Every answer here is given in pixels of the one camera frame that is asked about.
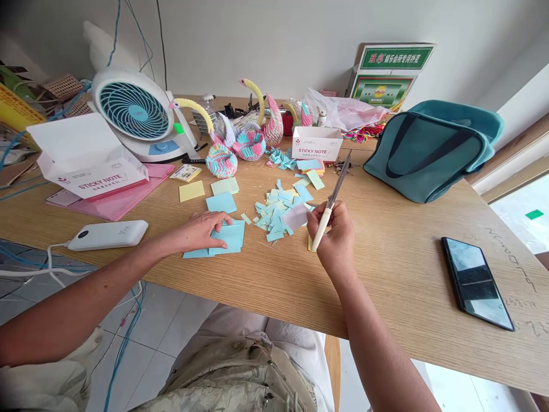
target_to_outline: pants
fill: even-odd
[[[332,385],[324,354],[325,334],[221,303],[183,348],[173,368],[218,339],[235,335],[265,340],[286,351],[315,386],[319,410],[334,411]]]

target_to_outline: scissors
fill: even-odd
[[[337,179],[337,183],[333,189],[333,193],[328,198],[328,202],[326,203],[326,209],[324,209],[324,213],[322,213],[322,217],[320,218],[319,230],[316,232],[315,239],[313,240],[313,244],[311,246],[311,250],[313,252],[316,252],[316,248],[319,246],[320,240],[322,239],[324,231],[326,230],[326,226],[328,225],[328,220],[330,220],[330,216],[332,216],[332,208],[336,204],[337,194],[339,193],[339,189],[341,189],[343,179],[345,178],[347,170],[349,169],[349,164],[351,163],[351,152],[352,150],[349,152],[349,155],[345,160],[345,164],[343,165],[343,169],[341,170],[339,179]]]

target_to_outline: white fan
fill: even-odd
[[[173,111],[168,109],[172,93],[164,92],[147,76],[131,70],[104,70],[93,78],[91,93],[94,110],[139,160],[166,162],[186,153],[196,155],[196,139],[179,110],[184,133],[173,128]]]

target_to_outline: pink folder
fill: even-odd
[[[81,199],[77,195],[63,189],[48,197],[46,202],[50,205],[74,210],[85,215],[119,221],[143,200],[145,196],[152,192],[156,186],[166,180],[175,168],[175,165],[170,164],[145,164],[145,166],[149,170],[149,182],[144,185],[115,193],[93,202]]]

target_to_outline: teal bag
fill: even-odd
[[[389,120],[364,170],[417,203],[445,194],[494,155],[502,118],[440,100],[417,104]]]

